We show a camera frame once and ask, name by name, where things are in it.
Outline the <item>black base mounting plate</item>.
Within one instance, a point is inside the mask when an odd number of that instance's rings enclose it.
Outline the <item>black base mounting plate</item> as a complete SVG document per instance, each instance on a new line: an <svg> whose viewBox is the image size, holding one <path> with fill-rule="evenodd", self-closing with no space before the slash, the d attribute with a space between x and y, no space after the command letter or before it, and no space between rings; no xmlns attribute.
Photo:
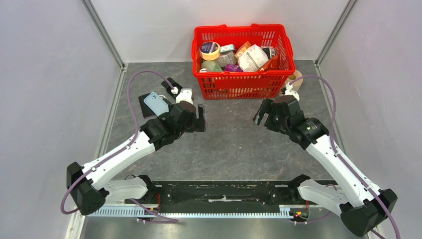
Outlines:
<svg viewBox="0 0 422 239"><path fill-rule="evenodd" d="M304 207L288 180L281 181L154 181L138 200L161 213L275 213L280 205Z"/></svg>

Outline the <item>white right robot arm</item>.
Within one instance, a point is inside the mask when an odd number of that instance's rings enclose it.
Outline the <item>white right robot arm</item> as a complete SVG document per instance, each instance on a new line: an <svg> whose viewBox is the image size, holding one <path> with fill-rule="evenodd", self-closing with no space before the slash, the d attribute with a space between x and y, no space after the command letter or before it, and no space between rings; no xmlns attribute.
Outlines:
<svg viewBox="0 0 422 239"><path fill-rule="evenodd" d="M358 237L386 220L398 199L392 189L381 189L365 176L331 141L329 130L316 118L307 118L294 96L264 99L253 120L259 125L267 114L264 126L287 135L316 159L332 176L340 189L326 187L306 175L293 179L287 190L288 199L299 204L314 202L338 215L346 228Z"/></svg>

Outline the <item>grey wrapped packet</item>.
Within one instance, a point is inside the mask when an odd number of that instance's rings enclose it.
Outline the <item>grey wrapped packet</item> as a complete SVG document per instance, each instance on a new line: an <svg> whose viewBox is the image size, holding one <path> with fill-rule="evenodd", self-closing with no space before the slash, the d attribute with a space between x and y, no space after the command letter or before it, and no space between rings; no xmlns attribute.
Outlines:
<svg viewBox="0 0 422 239"><path fill-rule="evenodd" d="M215 59L215 62L222 68L225 68L226 65L235 65L237 64L237 59L233 51L220 53L220 56Z"/></svg>

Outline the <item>green pale bottle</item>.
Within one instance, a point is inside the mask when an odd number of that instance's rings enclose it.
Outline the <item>green pale bottle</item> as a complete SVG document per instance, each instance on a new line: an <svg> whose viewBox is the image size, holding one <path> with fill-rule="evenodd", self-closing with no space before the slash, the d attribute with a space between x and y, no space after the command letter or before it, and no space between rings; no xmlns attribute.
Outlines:
<svg viewBox="0 0 422 239"><path fill-rule="evenodd" d="M223 72L223 69L214 60L204 61L201 64L201 67L208 69L210 72Z"/></svg>

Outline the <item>teal small box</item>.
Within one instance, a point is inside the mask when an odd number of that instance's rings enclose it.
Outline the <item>teal small box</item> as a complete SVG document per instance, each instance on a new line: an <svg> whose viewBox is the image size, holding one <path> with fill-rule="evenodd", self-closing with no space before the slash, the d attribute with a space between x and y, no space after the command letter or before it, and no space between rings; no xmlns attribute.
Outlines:
<svg viewBox="0 0 422 239"><path fill-rule="evenodd" d="M235 50L234 44L223 45L220 47L220 53L230 52L234 50Z"/></svg>

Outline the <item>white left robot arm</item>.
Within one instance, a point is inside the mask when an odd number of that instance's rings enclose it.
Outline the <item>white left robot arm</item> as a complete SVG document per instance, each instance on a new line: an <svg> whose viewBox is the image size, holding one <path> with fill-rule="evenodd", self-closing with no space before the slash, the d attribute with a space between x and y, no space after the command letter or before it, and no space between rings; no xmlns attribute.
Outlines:
<svg viewBox="0 0 422 239"><path fill-rule="evenodd" d="M115 149L84 165L77 162L68 165L67 192L61 212L67 215L80 212L86 216L106 202L126 199L153 202L156 190L143 178L113 181L113 177L137 160L172 144L184 133L205 130L203 105L194 107L186 101L169 105L168 112L138 126L135 134Z"/></svg>

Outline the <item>masking tape roll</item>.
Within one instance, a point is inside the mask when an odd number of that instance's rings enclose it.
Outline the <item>masking tape roll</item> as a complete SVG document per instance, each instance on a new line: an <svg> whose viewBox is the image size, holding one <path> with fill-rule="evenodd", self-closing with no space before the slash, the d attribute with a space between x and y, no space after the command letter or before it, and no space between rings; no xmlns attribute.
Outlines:
<svg viewBox="0 0 422 239"><path fill-rule="evenodd" d="M213 41L204 42L199 47L199 54L203 60L215 60L220 56L220 45Z"/></svg>

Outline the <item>red plastic shopping basket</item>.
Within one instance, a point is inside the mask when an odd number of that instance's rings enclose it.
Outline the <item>red plastic shopping basket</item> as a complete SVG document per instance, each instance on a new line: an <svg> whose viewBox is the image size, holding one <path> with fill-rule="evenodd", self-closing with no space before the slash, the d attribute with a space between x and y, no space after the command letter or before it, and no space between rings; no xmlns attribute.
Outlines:
<svg viewBox="0 0 422 239"><path fill-rule="evenodd" d="M191 57L206 100L272 98L296 70L281 24L198 26Z"/></svg>

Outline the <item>dark round jar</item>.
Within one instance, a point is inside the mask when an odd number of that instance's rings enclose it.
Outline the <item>dark round jar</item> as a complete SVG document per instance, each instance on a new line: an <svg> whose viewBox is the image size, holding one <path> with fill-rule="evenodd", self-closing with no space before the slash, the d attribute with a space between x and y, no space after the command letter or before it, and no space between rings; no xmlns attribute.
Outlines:
<svg viewBox="0 0 422 239"><path fill-rule="evenodd" d="M261 49L266 53L268 59L271 59L277 55L275 48L272 46L262 46Z"/></svg>

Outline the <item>orange small box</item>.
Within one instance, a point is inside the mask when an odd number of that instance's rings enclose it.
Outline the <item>orange small box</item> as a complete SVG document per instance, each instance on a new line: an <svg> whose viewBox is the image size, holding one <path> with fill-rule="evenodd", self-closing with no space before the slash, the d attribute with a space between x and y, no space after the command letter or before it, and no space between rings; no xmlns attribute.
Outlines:
<svg viewBox="0 0 422 239"><path fill-rule="evenodd" d="M237 52L235 53L235 58L239 59L239 57L241 57L241 55L251 46L249 41L246 41L242 46L240 46L237 50Z"/></svg>

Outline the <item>black smartphone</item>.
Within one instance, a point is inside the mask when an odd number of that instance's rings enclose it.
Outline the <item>black smartphone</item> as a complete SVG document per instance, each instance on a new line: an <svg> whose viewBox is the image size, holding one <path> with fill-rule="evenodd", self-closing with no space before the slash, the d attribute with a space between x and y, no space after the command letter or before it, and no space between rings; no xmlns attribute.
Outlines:
<svg viewBox="0 0 422 239"><path fill-rule="evenodd" d="M155 113L150 109L150 107L147 106L146 103L144 102L144 99L147 96L149 96L149 94L144 94L144 95L141 95L141 96L138 97L142 116L143 116L144 119L149 119L149 118L156 116Z"/></svg>

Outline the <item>light blue phone case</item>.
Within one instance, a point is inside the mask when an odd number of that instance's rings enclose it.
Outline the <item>light blue phone case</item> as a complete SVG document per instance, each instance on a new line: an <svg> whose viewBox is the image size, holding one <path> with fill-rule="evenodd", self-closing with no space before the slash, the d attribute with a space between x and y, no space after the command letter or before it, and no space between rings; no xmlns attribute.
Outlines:
<svg viewBox="0 0 422 239"><path fill-rule="evenodd" d="M143 102L156 116L169 112L169 105L156 92L147 95Z"/></svg>

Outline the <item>white crumpled paper bag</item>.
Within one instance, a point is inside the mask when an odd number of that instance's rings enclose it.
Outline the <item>white crumpled paper bag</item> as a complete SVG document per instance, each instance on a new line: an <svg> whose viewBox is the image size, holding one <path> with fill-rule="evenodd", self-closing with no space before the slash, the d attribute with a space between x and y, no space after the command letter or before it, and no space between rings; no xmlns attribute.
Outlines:
<svg viewBox="0 0 422 239"><path fill-rule="evenodd" d="M238 59L238 65L243 72L258 71L264 64L269 61L266 53L260 46L254 44L250 46Z"/></svg>

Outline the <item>beige paper roll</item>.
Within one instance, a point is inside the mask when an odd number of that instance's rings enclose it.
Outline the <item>beige paper roll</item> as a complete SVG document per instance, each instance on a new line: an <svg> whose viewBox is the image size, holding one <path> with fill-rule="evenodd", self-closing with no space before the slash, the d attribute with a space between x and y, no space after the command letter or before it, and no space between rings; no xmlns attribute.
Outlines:
<svg viewBox="0 0 422 239"><path fill-rule="evenodd" d="M303 83L303 79L299 79L297 81L296 79L302 76L303 75L300 71L295 70L295 72L286 79L278 95L284 96L287 92L287 95L294 95L298 99L299 98L298 91L299 91L300 86Z"/></svg>

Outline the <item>purple small package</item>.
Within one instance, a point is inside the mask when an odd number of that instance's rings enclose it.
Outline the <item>purple small package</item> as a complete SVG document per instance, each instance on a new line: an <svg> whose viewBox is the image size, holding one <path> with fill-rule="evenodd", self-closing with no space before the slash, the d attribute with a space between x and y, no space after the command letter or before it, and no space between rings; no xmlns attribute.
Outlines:
<svg viewBox="0 0 422 239"><path fill-rule="evenodd" d="M227 64L224 68L224 71L228 72L243 72L242 68L236 64Z"/></svg>

